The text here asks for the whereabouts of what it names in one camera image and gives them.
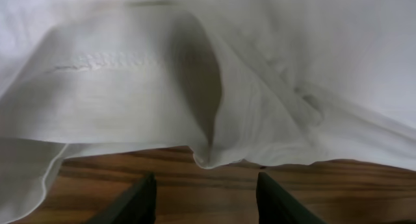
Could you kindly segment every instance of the wood grain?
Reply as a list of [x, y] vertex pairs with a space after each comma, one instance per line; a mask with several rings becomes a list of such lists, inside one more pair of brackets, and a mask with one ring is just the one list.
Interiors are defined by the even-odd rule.
[[328, 223], [416, 219], [416, 172], [351, 160], [261, 169], [248, 162], [201, 169], [187, 147], [66, 160], [44, 203], [15, 224], [78, 224], [148, 171], [158, 182], [158, 224], [258, 223], [255, 184], [266, 171]]

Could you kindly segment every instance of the garment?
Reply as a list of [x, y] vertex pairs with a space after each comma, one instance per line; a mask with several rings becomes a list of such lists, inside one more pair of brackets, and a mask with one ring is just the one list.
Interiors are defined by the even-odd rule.
[[0, 223], [76, 156], [416, 169], [414, 0], [0, 1]]

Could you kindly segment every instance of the wooden table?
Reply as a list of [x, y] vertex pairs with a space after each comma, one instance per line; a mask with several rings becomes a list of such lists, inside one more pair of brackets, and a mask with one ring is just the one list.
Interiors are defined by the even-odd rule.
[[43, 204], [16, 224], [76, 224], [155, 173], [158, 224], [258, 223], [255, 184], [266, 171], [328, 223], [416, 219], [416, 172], [351, 160], [261, 169], [248, 162], [201, 169], [187, 147], [66, 160]]

